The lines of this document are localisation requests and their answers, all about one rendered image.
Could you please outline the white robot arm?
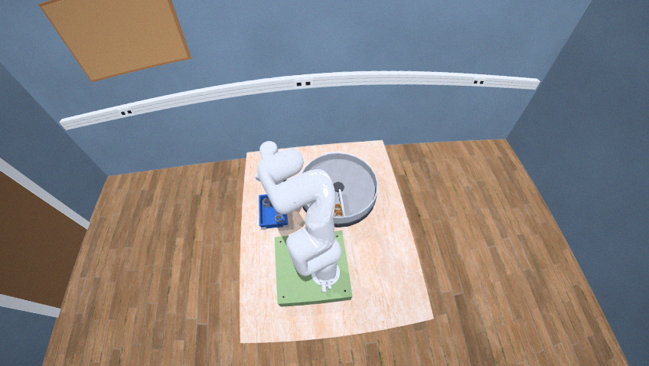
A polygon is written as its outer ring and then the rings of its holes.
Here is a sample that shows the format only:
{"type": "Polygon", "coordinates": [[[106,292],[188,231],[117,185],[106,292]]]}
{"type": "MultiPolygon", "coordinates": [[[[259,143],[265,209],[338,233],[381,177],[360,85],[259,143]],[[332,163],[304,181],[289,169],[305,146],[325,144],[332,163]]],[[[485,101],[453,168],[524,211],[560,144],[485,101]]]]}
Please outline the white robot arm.
{"type": "Polygon", "coordinates": [[[321,169],[297,175],[304,160],[294,148],[279,152],[274,142],[264,142],[259,150],[262,160],[255,178],[261,182],[274,209],[279,214],[289,214],[311,203],[305,215],[306,227],[291,234],[286,246],[298,273],[311,275],[322,292],[327,292],[326,286],[331,289],[339,279],[341,258],[341,246],[334,232],[336,194],[331,177],[321,169]],[[294,175],[297,176],[291,178],[294,175]],[[284,181],[287,178],[290,179],[284,181]],[[281,181],[284,182],[277,185],[281,181]]]}

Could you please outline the blue open-top crate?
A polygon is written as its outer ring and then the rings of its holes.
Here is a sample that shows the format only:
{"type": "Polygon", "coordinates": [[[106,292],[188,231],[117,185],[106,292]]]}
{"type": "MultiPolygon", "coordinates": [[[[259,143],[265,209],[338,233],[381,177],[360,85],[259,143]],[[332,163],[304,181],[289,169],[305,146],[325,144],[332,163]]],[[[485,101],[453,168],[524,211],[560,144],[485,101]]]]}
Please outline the blue open-top crate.
{"type": "Polygon", "coordinates": [[[271,206],[269,208],[264,207],[263,200],[265,198],[268,198],[267,194],[259,195],[259,226],[266,227],[266,229],[269,229],[269,228],[283,227],[283,225],[288,225],[287,214],[281,214],[283,218],[283,222],[276,222],[275,216],[277,215],[277,212],[271,203],[270,203],[271,206]]]}

